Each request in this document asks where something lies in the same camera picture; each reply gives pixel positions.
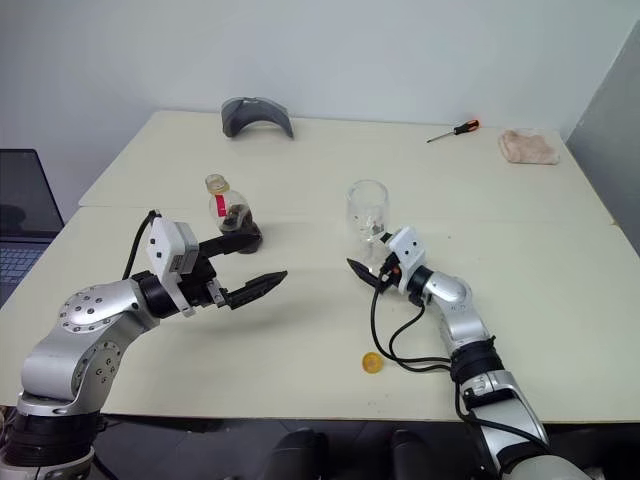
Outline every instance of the black cable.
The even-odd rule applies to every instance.
[[[524,430],[520,430],[519,428],[512,427],[510,425],[505,425],[504,423],[492,422],[491,420],[484,420],[482,418],[478,418],[473,413],[464,414],[462,413],[462,409],[460,408],[460,384],[456,383],[455,388],[455,407],[456,414],[466,423],[471,423],[474,425],[480,425],[482,427],[494,428],[496,430],[502,430],[503,432],[511,433],[512,435],[516,435],[518,437],[522,437],[525,440],[529,440],[531,443],[535,444],[537,447],[542,449],[543,452],[547,455],[553,455],[551,452],[551,448],[547,445],[543,440],[536,437],[535,435],[530,434],[529,432],[525,432]]]
[[[96,466],[98,471],[109,480],[118,480],[118,477],[116,477],[116,475],[111,470],[109,470],[109,468],[104,463],[102,463],[102,460],[100,460],[98,454],[95,451],[93,452],[93,464]]]
[[[442,363],[449,363],[451,360],[449,360],[448,358],[445,358],[445,357],[402,358],[402,357],[396,356],[395,352],[393,351],[393,342],[398,337],[398,335],[400,333],[402,333],[404,330],[406,330],[407,328],[409,328],[411,325],[413,325],[415,322],[417,322],[422,317],[422,315],[423,315],[423,313],[425,311],[424,304],[422,305],[422,308],[420,309],[420,313],[416,317],[412,318],[409,322],[405,323],[402,327],[400,327],[391,336],[391,340],[389,341],[389,350],[390,350],[390,352],[386,352],[384,350],[384,348],[380,344],[380,340],[378,340],[378,334],[377,334],[377,331],[376,331],[376,306],[378,304],[378,296],[380,295],[380,288],[381,288],[381,285],[382,285],[382,277],[383,276],[384,276],[384,270],[381,269],[380,270],[380,275],[378,276],[378,282],[376,283],[376,288],[375,288],[375,290],[373,292],[373,299],[371,300],[371,316],[370,316],[370,320],[371,320],[371,336],[373,337],[373,343],[375,343],[376,348],[378,349],[378,351],[382,354],[383,357],[388,358],[389,360],[393,360],[394,362],[398,363],[398,365],[400,365],[405,370],[409,370],[409,371],[412,371],[412,372],[428,372],[428,371],[436,370],[436,369],[449,370],[449,366],[448,365],[442,364]],[[429,365],[427,367],[420,367],[420,368],[410,367],[409,365],[406,365],[407,363],[423,363],[423,362],[442,362],[442,363],[439,363],[439,364],[436,364],[436,365]]]
[[[160,214],[156,213],[155,210],[149,211],[142,223],[138,227],[138,231],[136,232],[136,236],[133,239],[133,245],[131,245],[131,252],[129,252],[129,260],[127,260],[127,266],[124,268],[124,273],[122,274],[122,280],[126,280],[131,275],[131,269],[133,268],[133,262],[136,259],[136,253],[138,252],[138,246],[140,245],[140,239],[142,238],[142,234],[144,233],[144,229],[147,228],[147,225],[156,217],[159,217]]]

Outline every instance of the clear glass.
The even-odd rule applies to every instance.
[[[347,225],[356,260],[370,268],[384,260],[380,237],[389,225],[389,192],[376,180],[359,180],[347,192]]]

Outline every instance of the laptop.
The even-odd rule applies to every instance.
[[[0,306],[64,223],[32,149],[0,149]]]

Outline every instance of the table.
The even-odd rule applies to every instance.
[[[120,278],[145,208],[85,207],[70,220],[0,311],[0,403],[13,404],[20,368],[81,287]],[[203,240],[216,234],[206,204],[163,208]],[[124,356],[108,413],[201,417],[454,420],[445,373],[387,363],[369,375],[371,289],[347,269],[342,218],[256,217],[254,255],[216,257],[224,286],[289,270],[261,300],[233,312],[198,308],[140,337]],[[422,219],[413,225],[433,269],[460,275],[501,357],[545,422],[639,421],[640,260],[618,227],[597,222]],[[134,271],[148,267],[140,251]],[[415,314],[397,294],[379,303],[383,338]],[[435,316],[399,352],[443,354]]]
[[[271,124],[229,139],[219,114],[155,113],[80,205],[200,208],[210,197],[205,177],[221,173],[260,218],[333,219],[351,183],[375,178],[389,189],[393,222],[612,223],[555,132],[546,138],[561,161],[548,167],[508,163],[496,128],[427,144],[448,127],[292,122],[294,141]]]

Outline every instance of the white wall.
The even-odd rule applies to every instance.
[[[638,0],[0,0],[0,146],[39,150],[68,218],[150,112],[230,96],[566,138],[639,16]]]

